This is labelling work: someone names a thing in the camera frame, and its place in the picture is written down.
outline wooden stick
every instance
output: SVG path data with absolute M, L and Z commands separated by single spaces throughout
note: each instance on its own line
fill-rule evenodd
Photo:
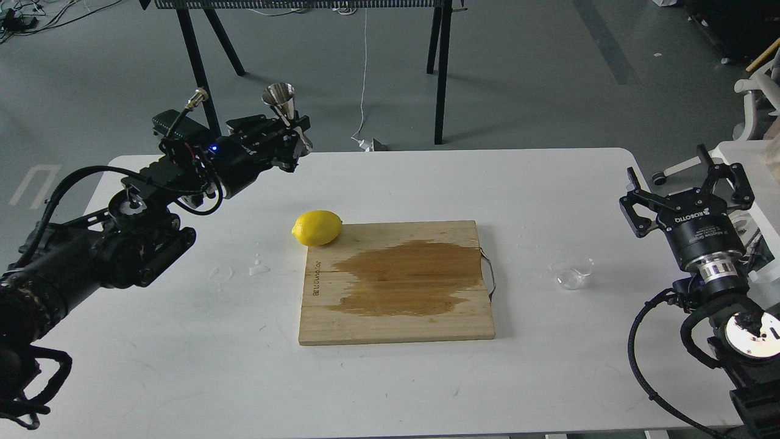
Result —
M 747 72 L 753 72 L 758 66 L 764 63 L 766 58 L 769 57 L 769 55 L 772 54 L 775 50 L 777 50 L 778 46 L 780 46 L 780 38 L 778 38 L 774 43 L 772 43 L 767 50 L 764 51 L 761 55 L 756 58 L 755 61 L 753 61 L 746 69 Z

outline black table leg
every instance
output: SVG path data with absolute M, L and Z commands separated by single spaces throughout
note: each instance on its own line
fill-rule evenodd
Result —
M 436 46 L 438 45 L 438 35 L 441 30 L 441 8 L 434 8 L 434 22 L 431 26 L 431 43 L 428 45 L 428 65 L 425 73 L 432 75 L 434 72 L 434 63 L 436 62 Z
M 239 56 L 236 54 L 236 50 L 233 48 L 233 44 L 230 42 L 230 38 L 228 38 L 227 32 L 225 32 L 225 28 L 222 26 L 222 22 L 219 21 L 217 11 L 213 9 L 204 9 L 203 12 L 205 12 L 206 18 L 208 18 L 208 22 L 211 23 L 211 27 L 214 28 L 214 33 L 217 34 L 217 39 L 222 45 L 222 48 L 225 49 L 225 54 L 228 56 L 230 63 L 233 64 L 233 69 L 236 71 L 236 75 L 240 77 L 244 76 L 246 71 L 241 65 Z
M 176 15 L 179 16 L 179 25 L 182 27 L 182 36 L 184 37 L 184 44 L 187 46 L 187 55 L 190 56 L 190 64 L 193 67 L 195 82 L 198 87 L 202 87 L 208 92 L 208 99 L 203 102 L 204 111 L 206 112 L 206 121 L 208 121 L 208 129 L 211 130 L 214 135 L 220 136 L 222 135 L 222 132 L 219 129 L 217 110 L 214 108 L 214 96 L 211 95 L 211 90 L 208 89 L 206 69 L 203 68 L 203 59 L 200 58 L 200 50 L 197 47 L 197 40 L 195 39 L 195 30 L 193 29 L 193 22 L 190 18 L 190 11 L 187 9 L 177 9 Z
M 436 126 L 434 144 L 441 145 L 444 133 L 444 101 L 447 95 L 447 62 L 449 61 L 449 30 L 452 23 L 452 0 L 441 7 L 441 40 L 439 41 L 439 71 L 436 89 Z

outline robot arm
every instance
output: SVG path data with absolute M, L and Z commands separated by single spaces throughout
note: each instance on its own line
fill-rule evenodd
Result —
M 715 164 L 703 145 L 697 151 L 708 167 L 701 187 L 661 197 L 643 191 L 629 168 L 633 188 L 619 200 L 634 234 L 644 237 L 651 230 L 661 229 L 678 267 L 690 274 L 648 302 L 637 316 L 629 334 L 632 371 L 661 407 L 715 437 L 725 437 L 677 412 L 652 390 L 636 366 L 633 338 L 639 322 L 662 302 L 677 305 L 690 314 L 680 328 L 686 350 L 705 366 L 726 372 L 736 387 L 730 392 L 732 402 L 750 434 L 756 439 L 778 439 L 780 323 L 747 297 L 749 268 L 741 261 L 746 250 L 728 215 L 733 210 L 749 209 L 753 191 L 739 163 Z M 733 186 L 730 202 L 713 194 L 716 182 L 723 179 Z M 657 217 L 652 220 L 637 215 L 637 204 L 657 213 Z M 714 336 L 707 339 L 714 358 L 702 351 L 692 337 L 693 328 L 706 319 L 714 331 Z
M 91 166 L 67 176 L 54 190 L 36 229 L 19 251 L 22 256 L 0 277 L 0 417 L 29 429 L 39 425 L 48 403 L 68 376 L 71 358 L 61 351 L 31 343 L 42 338 L 98 288 L 146 287 L 183 255 L 196 239 L 181 227 L 168 207 L 204 215 L 252 184 L 257 175 L 278 167 L 293 172 L 298 159 L 311 151 L 303 135 L 310 126 L 293 104 L 293 87 L 273 84 L 263 100 L 278 117 L 264 115 L 229 120 L 229 136 L 215 137 L 186 117 L 207 98 L 198 89 L 182 112 L 168 110 L 153 118 L 154 130 L 165 133 L 163 156 L 139 173 Z M 54 208 L 68 188 L 85 176 L 120 172 L 123 189 L 106 209 L 63 224 L 50 223 Z M 205 198 L 212 208 L 195 210 Z M 38 395 L 24 389 L 40 373 L 38 359 L 60 368 Z M 21 416 L 29 415 L 32 423 Z

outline metal mesh shelf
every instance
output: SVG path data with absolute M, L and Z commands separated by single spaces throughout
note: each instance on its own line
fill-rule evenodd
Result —
M 154 0 L 158 9 L 433 8 L 446 0 Z

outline yellow lemon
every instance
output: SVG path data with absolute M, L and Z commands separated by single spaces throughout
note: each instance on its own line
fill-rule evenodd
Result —
M 323 245 L 341 233 L 342 221 L 328 210 L 312 210 L 299 216 L 292 226 L 292 235 L 303 245 Z

